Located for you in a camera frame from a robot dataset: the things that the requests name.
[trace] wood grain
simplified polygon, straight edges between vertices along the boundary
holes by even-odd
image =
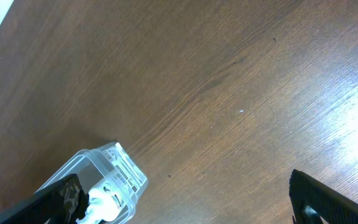
[[[358,1],[15,0],[0,211],[112,140],[131,223],[291,223],[294,168],[358,202]]]

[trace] table top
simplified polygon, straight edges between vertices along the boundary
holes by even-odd
[[[293,169],[358,203],[358,1],[14,1],[0,211],[110,141],[130,223],[291,223]]]

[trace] clear plastic container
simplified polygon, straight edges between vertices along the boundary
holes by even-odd
[[[78,175],[85,193],[103,178],[117,189],[124,207],[118,217],[109,222],[114,224],[125,223],[135,215],[135,206],[149,184],[146,175],[129,158],[118,142],[111,142],[97,149],[80,150],[38,190],[68,174]]]

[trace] white object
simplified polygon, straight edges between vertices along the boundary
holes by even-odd
[[[149,184],[118,142],[77,152],[39,190],[68,174],[77,174],[84,192],[89,194],[86,217],[78,220],[81,224],[101,220],[126,223],[134,216],[138,199]]]

